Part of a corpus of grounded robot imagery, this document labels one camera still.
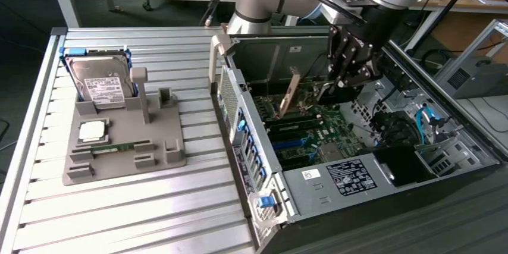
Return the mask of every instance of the warning label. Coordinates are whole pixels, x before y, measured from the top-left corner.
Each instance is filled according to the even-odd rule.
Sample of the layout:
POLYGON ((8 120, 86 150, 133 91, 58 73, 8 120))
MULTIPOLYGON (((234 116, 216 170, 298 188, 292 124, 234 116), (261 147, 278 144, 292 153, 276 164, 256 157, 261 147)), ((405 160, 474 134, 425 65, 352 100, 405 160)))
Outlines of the warning label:
POLYGON ((124 102, 118 77, 101 77, 85 79, 89 97, 94 104, 114 104, 124 102))
POLYGON ((329 165, 326 169, 342 196, 377 187, 360 159, 329 165))

